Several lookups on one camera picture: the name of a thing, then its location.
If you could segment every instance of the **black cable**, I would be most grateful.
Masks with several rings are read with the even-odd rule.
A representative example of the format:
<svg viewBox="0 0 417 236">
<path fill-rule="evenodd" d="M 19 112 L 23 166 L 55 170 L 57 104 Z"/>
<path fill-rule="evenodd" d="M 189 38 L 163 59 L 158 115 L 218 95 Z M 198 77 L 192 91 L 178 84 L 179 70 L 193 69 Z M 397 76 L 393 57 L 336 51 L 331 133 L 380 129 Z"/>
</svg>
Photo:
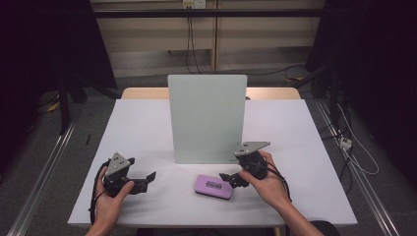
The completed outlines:
<svg viewBox="0 0 417 236">
<path fill-rule="evenodd" d="M 194 62 L 196 63 L 197 71 L 199 71 L 199 74 L 201 74 L 202 72 L 200 71 L 199 64 L 197 63 L 196 50 L 194 49 L 193 19 L 192 18 L 189 18 L 189 19 L 190 19 L 189 24 L 191 28 L 191 45 L 193 46 Z"/>
<path fill-rule="evenodd" d="M 318 130 L 317 130 L 317 132 L 319 132 L 319 134 L 320 134 L 320 133 L 322 133 L 323 131 L 325 131 L 328 127 L 330 127 L 330 126 L 332 126 L 332 125 L 333 125 L 333 124 L 331 124 L 331 123 L 330 123 L 330 124 L 328 124 L 328 125 L 326 125 L 326 126 L 324 126 L 324 127 L 320 128 L 320 129 L 318 129 Z"/>
<path fill-rule="evenodd" d="M 282 84 L 282 87 L 284 88 L 287 84 L 287 75 L 286 75 L 286 70 L 284 70 L 284 83 Z"/>
<path fill-rule="evenodd" d="M 340 153 L 344 159 L 343 150 L 341 150 L 341 148 L 340 148 Z M 349 185 L 348 185 L 349 187 L 347 188 L 347 191 L 344 192 L 346 195 L 349 194 L 350 191 L 352 190 L 352 172 L 350 171 L 350 168 L 347 165 L 349 163 L 349 160 L 350 158 L 344 159 L 342 170 L 340 171 L 340 174 L 338 176 L 338 179 L 341 182 L 341 179 L 343 178 L 343 175 L 344 175 L 344 171 L 347 168 L 347 171 L 349 173 Z"/>
<path fill-rule="evenodd" d="M 366 8 L 368 6 L 368 2 L 369 2 L 369 0 L 367 0 L 366 3 L 365 3 L 364 9 L 363 9 L 362 14 L 361 14 L 361 17 L 359 19 L 358 27 L 356 28 L 357 30 L 356 30 L 355 35 L 354 35 L 353 40 L 352 40 L 351 47 L 354 47 L 355 46 L 355 42 L 356 42 L 356 40 L 358 38 L 359 31 L 361 30 L 361 27 L 362 27 L 362 22 L 363 22 L 363 18 L 365 16 L 365 12 L 366 12 Z"/>
<path fill-rule="evenodd" d="M 300 67 L 300 66 L 304 66 L 303 64 L 297 64 L 297 65 L 293 65 L 293 66 L 289 66 L 287 68 L 284 69 L 279 69 L 277 71 L 273 71 L 273 72 L 266 72 L 266 73 L 259 73 L 259 74 L 251 74 L 251 73 L 235 73 L 235 72 L 214 72 L 214 74 L 222 74 L 222 75 L 245 75 L 245 76 L 266 76 L 266 75 L 272 75 L 272 74 L 276 74 L 279 72 L 283 72 L 285 70 L 294 68 L 294 67 Z"/>
<path fill-rule="evenodd" d="M 94 199 L 94 200 L 95 200 L 95 202 L 97 202 L 98 198 L 99 198 L 99 197 L 101 197 L 101 195 L 103 195 L 106 191 L 107 191 L 107 189 L 105 189 L 103 192 L 101 192 L 101 193 L 97 196 L 97 198 L 95 198 L 95 199 Z"/>
<path fill-rule="evenodd" d="M 350 129 L 352 129 L 352 119 L 350 117 L 349 110 L 347 110 L 347 105 L 344 104 L 344 103 L 341 103 L 340 106 L 342 107 L 343 112 L 346 115 L 346 124 L 349 125 Z M 348 133 L 348 139 L 352 141 L 352 133 L 350 132 L 350 130 L 349 130 L 349 133 Z M 350 149 L 349 149 L 349 153 L 348 153 L 349 156 L 352 155 L 352 150 L 353 150 L 353 146 L 351 146 Z M 348 187 L 348 190 L 345 192 L 346 194 L 349 194 L 350 190 L 352 189 L 352 173 L 351 173 L 350 168 L 348 168 L 348 166 L 347 166 L 349 160 L 350 160 L 350 158 L 346 158 L 346 160 L 344 161 L 344 164 L 343 164 L 343 168 L 342 168 L 342 170 L 339 174 L 339 180 L 341 181 L 341 178 L 343 177 L 344 171 L 347 167 L 347 170 L 348 170 L 348 173 L 349 173 L 349 187 Z"/>
<path fill-rule="evenodd" d="M 185 64 L 187 66 L 187 70 L 190 74 L 193 75 L 193 73 L 190 70 L 190 67 L 188 66 L 188 51 L 190 50 L 190 18 L 188 18 L 188 41 L 187 41 L 187 54 L 185 56 Z"/>
<path fill-rule="evenodd" d="M 271 168 L 269 168 L 269 167 L 264 167 L 264 166 L 262 166 L 262 165 L 260 165 L 260 164 L 258 164 L 258 163 L 253 163 L 253 162 L 241 162 L 240 164 L 249 164 L 249 165 L 253 165 L 253 166 L 257 166 L 257 167 L 260 167 L 260 168 L 263 168 L 263 169 L 265 169 L 265 170 L 267 170 L 267 171 L 269 171 L 269 172 L 271 172 L 271 173 L 273 173 L 274 175 L 276 175 L 280 180 L 281 180 L 281 183 L 282 183 L 282 185 L 284 186 L 284 190 L 285 190 L 285 193 L 287 194 L 287 197 L 288 197 L 288 200 L 290 201 L 290 202 L 292 202 L 292 200 L 291 200 L 291 194 L 290 194 L 290 192 L 289 192 L 289 186 L 288 186 L 288 183 L 286 182 L 286 180 L 285 180 L 285 178 L 279 173 L 279 171 L 276 169 L 276 167 L 274 166 L 274 165 L 272 165 L 273 166 L 273 168 L 275 169 L 275 170 L 273 170 L 273 169 L 271 169 Z"/>
<path fill-rule="evenodd" d="M 90 206 L 89 206 L 89 220 L 91 221 L 91 225 L 93 225 L 94 222 L 95 222 L 95 205 L 96 205 L 97 199 L 99 197 L 99 196 L 97 198 L 95 197 L 95 190 L 97 188 L 98 178 L 100 176 L 101 170 L 105 166 L 108 166 L 109 163 L 110 163 L 110 159 L 108 159 L 106 162 L 102 163 L 100 168 L 98 169 L 97 174 L 95 175 L 95 178 L 94 178 L 94 185 L 93 185 L 93 188 L 92 188 L 91 203 L 90 203 Z"/>
<path fill-rule="evenodd" d="M 351 121 L 350 121 L 349 111 L 347 110 L 347 107 L 344 104 L 341 104 L 341 106 L 343 106 L 342 107 L 343 112 L 346 114 L 347 124 L 349 124 L 349 126 L 350 126 Z M 348 132 L 348 134 L 349 134 L 349 140 L 352 140 L 351 134 L 350 134 L 350 130 L 348 129 L 348 126 L 347 125 L 344 127 L 344 130 L 343 131 L 339 131 L 339 130 L 335 130 L 335 131 L 336 131 L 336 134 L 335 135 L 333 135 L 333 136 L 327 136 L 327 137 L 322 137 L 322 141 L 323 140 L 328 140 L 328 139 L 334 139 L 334 138 L 337 138 L 338 139 L 338 138 L 340 138 L 341 135 L 345 134 L 346 132 Z"/>
</svg>

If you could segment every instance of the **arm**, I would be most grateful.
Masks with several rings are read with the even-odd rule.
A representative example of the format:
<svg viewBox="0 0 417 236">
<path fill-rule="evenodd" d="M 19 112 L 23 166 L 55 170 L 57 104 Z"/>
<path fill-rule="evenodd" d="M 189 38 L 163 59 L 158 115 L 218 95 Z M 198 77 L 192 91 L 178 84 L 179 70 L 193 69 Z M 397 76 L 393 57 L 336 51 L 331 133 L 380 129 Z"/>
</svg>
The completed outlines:
<svg viewBox="0 0 417 236">
<path fill-rule="evenodd" d="M 107 167 L 104 167 L 100 172 L 99 181 L 97 181 L 97 188 L 95 191 L 96 197 L 105 191 L 101 180 L 104 177 L 106 170 Z M 97 210 L 95 214 L 95 222 L 89 229 L 89 232 L 87 233 L 88 236 L 110 235 L 111 230 L 119 218 L 123 200 L 132 191 L 134 185 L 133 181 L 125 184 L 120 193 L 114 198 L 111 198 L 106 193 L 98 197 L 96 202 Z"/>
<path fill-rule="evenodd" d="M 269 153 L 261 150 L 259 153 L 267 162 L 275 165 Z M 261 198 L 281 215 L 295 235 L 323 235 L 289 201 L 281 180 L 276 175 L 269 172 L 267 178 L 263 180 L 256 179 L 245 170 L 241 170 L 239 175 L 254 186 Z"/>
</svg>

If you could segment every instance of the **white table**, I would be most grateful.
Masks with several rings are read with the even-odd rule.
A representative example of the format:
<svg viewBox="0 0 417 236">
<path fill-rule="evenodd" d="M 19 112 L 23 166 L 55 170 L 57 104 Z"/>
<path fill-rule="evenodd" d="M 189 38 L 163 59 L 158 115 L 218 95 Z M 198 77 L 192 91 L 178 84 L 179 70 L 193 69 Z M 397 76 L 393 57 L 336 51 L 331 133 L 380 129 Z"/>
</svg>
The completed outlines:
<svg viewBox="0 0 417 236">
<path fill-rule="evenodd" d="M 243 141 L 269 141 L 289 184 L 293 204 L 309 220 L 357 223 L 304 100 L 247 100 Z M 130 178 L 156 179 L 145 194 L 128 196 L 118 224 L 127 227 L 269 227 L 284 224 L 252 186 L 234 190 L 230 201 L 197 195 L 199 174 L 236 173 L 236 164 L 174 163 L 169 100 L 117 100 L 69 223 L 89 226 L 93 178 L 118 151 L 136 163 Z"/>
</svg>

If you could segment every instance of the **cable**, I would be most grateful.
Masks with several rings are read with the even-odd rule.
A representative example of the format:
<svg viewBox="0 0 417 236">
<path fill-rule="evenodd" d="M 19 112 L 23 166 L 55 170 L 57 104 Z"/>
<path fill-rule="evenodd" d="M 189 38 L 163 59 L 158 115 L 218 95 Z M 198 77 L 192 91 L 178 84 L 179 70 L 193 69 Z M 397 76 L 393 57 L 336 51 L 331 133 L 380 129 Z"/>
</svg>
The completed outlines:
<svg viewBox="0 0 417 236">
<path fill-rule="evenodd" d="M 369 0 L 367 0 L 366 3 L 365 3 L 364 10 L 362 11 L 361 18 L 359 19 L 359 25 L 358 25 L 358 28 L 357 28 L 357 30 L 355 32 L 355 35 L 354 35 L 354 38 L 353 38 L 351 47 L 354 47 L 355 46 L 355 42 L 356 42 L 356 40 L 358 38 L 359 31 L 361 30 L 361 27 L 362 27 L 362 22 L 363 22 L 363 18 L 365 16 L 366 8 L 368 7 L 368 2 L 369 2 Z"/>
<path fill-rule="evenodd" d="M 199 71 L 199 74 L 201 74 L 202 72 L 200 71 L 199 64 L 197 63 L 196 50 L 194 49 L 193 20 L 191 18 L 189 18 L 189 20 L 190 20 L 189 24 L 191 28 L 191 44 L 193 46 L 194 62 L 196 63 L 196 67 L 197 67 L 197 70 Z"/>
<path fill-rule="evenodd" d="M 190 74 L 193 74 L 188 66 L 188 51 L 190 50 L 190 18 L 188 18 L 188 41 L 187 41 L 187 54 L 185 56 L 185 64 L 187 66 L 187 70 Z"/>
<path fill-rule="evenodd" d="M 361 146 L 361 148 L 371 157 L 371 159 L 372 159 L 372 161 L 375 163 L 375 165 L 376 165 L 376 167 L 377 167 L 377 170 L 375 171 L 375 172 L 370 172 L 370 171 L 367 171 L 367 170 L 365 170 L 365 169 L 363 169 L 360 165 L 359 165 L 359 163 L 358 162 L 356 162 L 355 160 L 353 160 L 352 159 L 352 157 L 351 157 L 351 154 L 348 154 L 347 153 L 347 151 L 346 151 L 346 149 L 343 147 L 343 150 L 344 151 L 346 151 L 346 154 L 347 154 L 347 157 L 352 161 L 352 163 L 356 166 L 356 167 L 358 167 L 362 172 L 364 172 L 364 173 L 367 173 L 367 174 L 370 174 L 370 175 L 376 175 L 376 174 L 378 174 L 379 172 L 380 172 L 380 166 L 378 165 L 378 163 L 374 160 L 374 158 L 372 157 L 372 155 L 367 151 L 367 149 L 362 145 L 362 143 L 361 142 L 359 142 L 359 140 L 356 138 L 356 136 L 355 136 L 355 134 L 353 134 L 353 131 L 352 131 L 352 129 L 350 128 L 350 125 L 348 124 L 348 120 L 347 120 L 347 118 L 346 118 L 346 116 L 345 116 L 345 114 L 344 114 L 344 112 L 343 112 L 343 109 L 340 107 L 340 105 L 339 104 L 337 104 L 337 106 L 338 106 L 338 108 L 340 109 L 340 111 L 341 111 L 341 114 L 343 115 L 343 118 L 344 118 L 344 120 L 346 121 L 346 125 L 347 125 L 347 128 L 349 128 L 349 131 L 350 131 L 350 134 L 352 135 L 352 137 L 355 139 L 355 141 L 356 142 L 358 142 L 358 144 Z"/>
<path fill-rule="evenodd" d="M 287 84 L 287 82 L 288 82 L 288 81 L 287 81 L 287 78 L 288 78 L 288 77 L 287 77 L 286 71 L 287 71 L 287 70 L 285 69 L 285 70 L 284 70 L 284 84 L 282 84 L 282 87 L 283 87 L 283 88 L 286 86 L 286 84 Z"/>
<path fill-rule="evenodd" d="M 97 199 L 98 197 L 100 197 L 104 192 L 102 192 L 97 198 L 95 197 L 95 190 L 97 188 L 97 182 L 98 182 L 98 177 L 100 176 L 100 172 L 101 170 L 105 167 L 108 166 L 108 164 L 110 163 L 110 159 L 107 160 L 106 162 L 102 163 L 100 168 L 97 171 L 97 174 L 95 175 L 94 178 L 94 185 L 92 188 L 92 196 L 91 196 L 91 203 L 90 203 L 90 207 L 89 207 L 89 220 L 91 221 L 91 225 L 94 224 L 95 222 L 95 205 L 97 203 Z"/>
<path fill-rule="evenodd" d="M 285 193 L 286 193 L 286 195 L 288 197 L 288 200 L 290 202 L 292 202 L 291 194 L 289 192 L 289 186 L 288 186 L 288 183 L 286 182 L 285 178 L 279 173 L 278 169 L 274 165 L 272 165 L 271 163 L 269 163 L 267 161 L 266 161 L 266 163 L 269 164 L 269 165 L 271 165 L 274 168 L 274 170 L 271 169 L 271 168 L 269 168 L 269 167 L 264 167 L 264 166 L 262 166 L 262 165 L 260 165 L 258 163 L 254 163 L 254 162 L 241 162 L 240 164 L 241 165 L 242 164 L 249 164 L 249 165 L 253 165 L 253 166 L 256 166 L 256 167 L 260 167 L 260 168 L 263 168 L 263 169 L 265 169 L 265 170 L 273 173 L 274 175 L 276 175 L 281 180 L 281 183 L 284 186 L 284 190 L 285 190 Z"/>
<path fill-rule="evenodd" d="M 347 107 L 346 107 L 346 105 L 343 105 L 345 108 L 345 113 L 346 114 L 348 114 L 348 119 L 347 119 L 347 124 L 348 125 L 351 125 L 351 119 L 350 119 L 350 115 L 349 115 L 349 111 L 347 110 Z M 334 129 L 335 131 L 336 131 L 336 135 L 333 135 L 333 136 L 328 136 L 328 137 L 323 137 L 322 138 L 322 141 L 323 140 L 328 140 L 328 139 L 334 139 L 334 138 L 336 138 L 336 139 L 339 139 L 340 138 L 340 136 L 342 136 L 343 134 L 345 134 L 347 131 L 348 131 L 348 128 L 347 128 L 348 126 L 346 125 L 346 127 L 344 127 L 344 130 L 343 131 L 340 131 L 340 130 L 336 130 L 336 129 Z M 325 129 L 326 127 L 323 127 L 323 128 L 321 128 L 320 130 L 319 130 L 319 133 L 321 133 L 321 132 L 323 132 L 324 130 L 323 129 Z"/>
<path fill-rule="evenodd" d="M 259 73 L 259 74 L 234 73 L 234 72 L 232 72 L 232 73 L 227 73 L 227 72 L 218 72 L 217 73 L 217 72 L 214 72 L 214 74 L 222 74 L 222 75 L 246 75 L 246 76 L 266 76 L 266 75 L 272 75 L 272 74 L 276 74 L 276 73 L 279 73 L 279 72 L 283 72 L 285 70 L 288 70 L 288 69 L 291 69 L 291 68 L 294 68 L 294 67 L 300 67 L 300 66 L 304 66 L 304 64 L 297 64 L 297 65 L 293 65 L 293 66 L 286 67 L 284 69 L 279 69 L 277 71 L 266 72 L 266 73 Z"/>
<path fill-rule="evenodd" d="M 341 149 L 339 150 L 340 150 L 341 156 L 344 156 L 342 150 Z M 347 169 L 347 171 L 349 172 L 349 187 L 347 188 L 347 191 L 344 192 L 346 195 L 349 194 L 350 190 L 352 190 L 352 172 L 350 171 L 350 168 L 347 166 L 347 163 L 349 162 L 349 160 L 350 160 L 349 158 L 344 159 L 343 167 L 338 176 L 338 179 L 341 182 L 341 179 L 343 178 L 343 175 L 344 175 L 344 170 Z"/>
<path fill-rule="evenodd" d="M 333 126 L 333 124 L 331 124 L 331 123 L 330 123 L 330 124 L 328 124 L 328 125 L 326 125 L 326 126 L 324 126 L 324 127 L 320 128 L 320 129 L 318 129 L 318 130 L 317 130 L 317 132 L 319 132 L 319 134 L 320 134 L 320 133 L 322 133 L 323 131 L 325 131 L 325 130 L 326 130 L 328 127 L 330 127 L 330 126 Z"/>
</svg>

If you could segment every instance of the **black curtain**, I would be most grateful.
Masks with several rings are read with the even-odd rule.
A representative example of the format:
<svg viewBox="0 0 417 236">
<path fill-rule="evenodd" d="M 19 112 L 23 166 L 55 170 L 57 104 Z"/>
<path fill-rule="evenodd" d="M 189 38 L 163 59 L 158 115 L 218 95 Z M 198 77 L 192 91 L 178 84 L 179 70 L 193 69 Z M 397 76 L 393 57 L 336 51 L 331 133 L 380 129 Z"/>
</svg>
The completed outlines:
<svg viewBox="0 0 417 236">
<path fill-rule="evenodd" d="M 64 70 L 73 87 L 86 85 L 80 78 L 105 88 L 116 84 L 95 18 L 41 13 L 42 9 L 91 12 L 89 0 L 3 0 L 1 6 L 2 172 L 30 131 L 39 97 L 58 90 Z"/>
<path fill-rule="evenodd" d="M 326 3 L 327 7 L 343 4 L 345 1 L 337 0 Z M 394 0 L 364 0 L 358 6 L 365 12 L 357 11 L 354 19 L 321 21 L 306 68 L 314 71 L 323 65 L 335 43 L 343 39 L 346 24 L 353 23 L 351 44 L 332 55 L 339 89 L 347 94 L 392 163 L 417 188 L 417 9 L 411 1 Z"/>
</svg>

